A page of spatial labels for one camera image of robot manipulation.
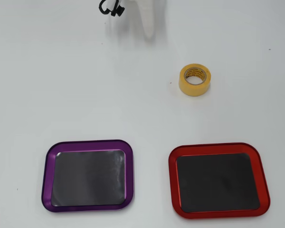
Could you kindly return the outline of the white fixed gripper finger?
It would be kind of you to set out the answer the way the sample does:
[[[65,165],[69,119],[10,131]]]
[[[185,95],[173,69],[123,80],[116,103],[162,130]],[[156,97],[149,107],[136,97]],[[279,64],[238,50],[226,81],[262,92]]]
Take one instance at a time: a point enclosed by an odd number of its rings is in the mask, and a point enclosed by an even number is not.
[[[147,40],[155,37],[155,11],[154,9],[139,9],[144,36]]]

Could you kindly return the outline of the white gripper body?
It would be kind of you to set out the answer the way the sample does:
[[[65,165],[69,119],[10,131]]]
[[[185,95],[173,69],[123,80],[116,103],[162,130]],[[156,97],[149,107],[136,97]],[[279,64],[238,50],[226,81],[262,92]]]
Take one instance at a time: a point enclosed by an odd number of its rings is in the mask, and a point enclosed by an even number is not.
[[[139,11],[153,11],[164,8],[166,0],[133,0],[138,6]]]

